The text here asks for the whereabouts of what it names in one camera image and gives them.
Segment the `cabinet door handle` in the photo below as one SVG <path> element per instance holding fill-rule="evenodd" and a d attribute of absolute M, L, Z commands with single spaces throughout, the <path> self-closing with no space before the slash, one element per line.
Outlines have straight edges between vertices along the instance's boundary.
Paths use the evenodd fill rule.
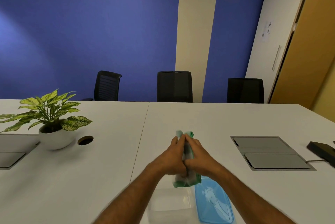
<path fill-rule="evenodd" d="M 278 59 L 278 55 L 279 55 L 280 50 L 281 50 L 281 45 L 279 45 L 278 50 L 277 50 L 276 57 L 274 58 L 274 62 L 273 62 L 273 66 L 272 66 L 272 71 L 274 71 L 274 67 L 276 66 L 276 63 L 277 63 L 277 59 Z"/>

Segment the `chair backrest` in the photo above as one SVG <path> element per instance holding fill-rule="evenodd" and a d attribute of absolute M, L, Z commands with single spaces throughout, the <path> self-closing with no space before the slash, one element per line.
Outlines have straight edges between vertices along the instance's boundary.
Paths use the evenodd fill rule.
<path fill-rule="evenodd" d="M 227 103 L 264 103 L 263 80 L 258 78 L 229 78 Z"/>
<path fill-rule="evenodd" d="M 189 71 L 160 71 L 157 74 L 157 102 L 193 102 Z"/>
<path fill-rule="evenodd" d="M 122 75 L 101 70 L 96 77 L 94 88 L 95 101 L 118 101 L 119 84 Z"/>

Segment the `plastic container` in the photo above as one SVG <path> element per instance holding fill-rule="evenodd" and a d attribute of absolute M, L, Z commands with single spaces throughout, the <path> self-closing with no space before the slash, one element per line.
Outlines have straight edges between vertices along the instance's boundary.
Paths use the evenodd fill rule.
<path fill-rule="evenodd" d="M 156 189 L 148 204 L 150 224 L 185 224 L 195 208 L 195 198 L 190 188 Z"/>
<path fill-rule="evenodd" d="M 199 221 L 211 224 L 232 224 L 234 214 L 229 198 L 221 186 L 207 176 L 195 185 Z"/>

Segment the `blue plastic lid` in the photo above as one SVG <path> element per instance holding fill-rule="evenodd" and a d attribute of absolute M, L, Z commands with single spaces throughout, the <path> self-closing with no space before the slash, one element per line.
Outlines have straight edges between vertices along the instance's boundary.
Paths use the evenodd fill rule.
<path fill-rule="evenodd" d="M 231 224 L 234 214 L 229 198 L 221 186 L 207 176 L 195 185 L 195 200 L 199 221 L 213 224 Z"/>

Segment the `white table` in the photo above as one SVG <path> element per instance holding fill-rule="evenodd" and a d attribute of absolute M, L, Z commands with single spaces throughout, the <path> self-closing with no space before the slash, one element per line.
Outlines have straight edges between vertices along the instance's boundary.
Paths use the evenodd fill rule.
<path fill-rule="evenodd" d="M 21 113 L 18 100 L 0 100 L 0 113 Z M 86 146 L 46 151 L 37 146 L 10 170 L 0 170 L 0 223 L 89 224 L 130 182 L 148 102 L 82 102 L 93 122 L 77 130 Z M 0 124 L 0 131 L 12 125 Z M 15 133 L 27 132 L 24 125 Z"/>
<path fill-rule="evenodd" d="M 217 161 L 297 223 L 334 222 L 335 169 L 328 163 L 312 163 L 317 171 L 252 171 L 230 136 L 279 136 L 304 159 L 317 160 L 306 146 L 334 146 L 335 123 L 291 104 L 151 102 L 132 180 L 169 146 L 177 129 L 193 131 Z M 171 178 L 165 176 L 157 188 L 172 188 Z M 233 211 L 237 224 L 244 223 L 234 206 Z M 141 223 L 148 223 L 146 213 Z"/>

